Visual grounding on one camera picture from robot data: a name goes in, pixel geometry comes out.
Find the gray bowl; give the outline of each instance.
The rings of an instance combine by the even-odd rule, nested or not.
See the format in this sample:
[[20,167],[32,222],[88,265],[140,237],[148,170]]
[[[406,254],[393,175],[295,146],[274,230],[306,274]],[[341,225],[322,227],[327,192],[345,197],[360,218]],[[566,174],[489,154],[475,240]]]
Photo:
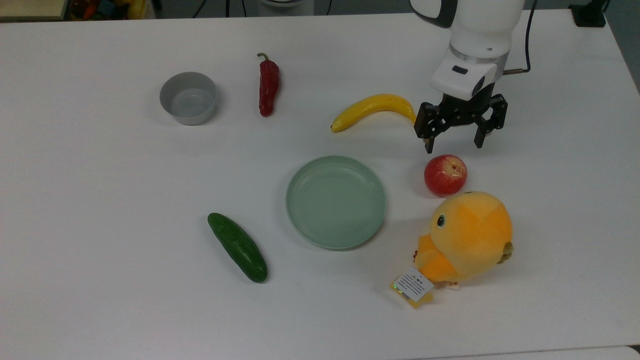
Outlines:
[[160,104],[179,123],[198,125],[209,120],[216,105],[216,85],[199,72],[183,72],[164,83]]

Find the green cucumber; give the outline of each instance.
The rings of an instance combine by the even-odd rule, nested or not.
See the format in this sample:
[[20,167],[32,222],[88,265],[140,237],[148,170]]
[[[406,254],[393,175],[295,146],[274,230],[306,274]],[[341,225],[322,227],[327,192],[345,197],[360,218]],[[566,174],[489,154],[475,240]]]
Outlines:
[[267,264],[251,237],[225,215],[211,213],[207,221],[240,270],[253,282],[265,282],[268,275]]

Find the green plate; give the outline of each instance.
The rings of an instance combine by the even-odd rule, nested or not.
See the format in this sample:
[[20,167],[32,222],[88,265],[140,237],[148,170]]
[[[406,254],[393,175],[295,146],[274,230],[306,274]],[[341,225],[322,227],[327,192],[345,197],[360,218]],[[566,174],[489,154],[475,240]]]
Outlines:
[[302,167],[289,183],[286,202],[300,234],[334,250],[367,241],[382,225],[387,207],[376,174],[344,156],[319,158]]

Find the yellow plush chick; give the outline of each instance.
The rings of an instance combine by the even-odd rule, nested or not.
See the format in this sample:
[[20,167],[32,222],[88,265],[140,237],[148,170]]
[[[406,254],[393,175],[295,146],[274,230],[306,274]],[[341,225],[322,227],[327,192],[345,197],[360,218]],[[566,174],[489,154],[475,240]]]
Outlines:
[[498,198],[466,192],[445,200],[420,237],[415,267],[431,282],[463,281],[511,257],[511,219]]

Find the apple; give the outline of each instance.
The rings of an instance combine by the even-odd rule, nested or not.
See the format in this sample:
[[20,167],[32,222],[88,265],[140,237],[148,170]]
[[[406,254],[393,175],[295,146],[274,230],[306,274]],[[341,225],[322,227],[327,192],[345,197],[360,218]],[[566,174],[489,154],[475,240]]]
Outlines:
[[467,166],[455,155],[436,156],[424,168],[424,182],[437,196],[453,195],[467,182]]

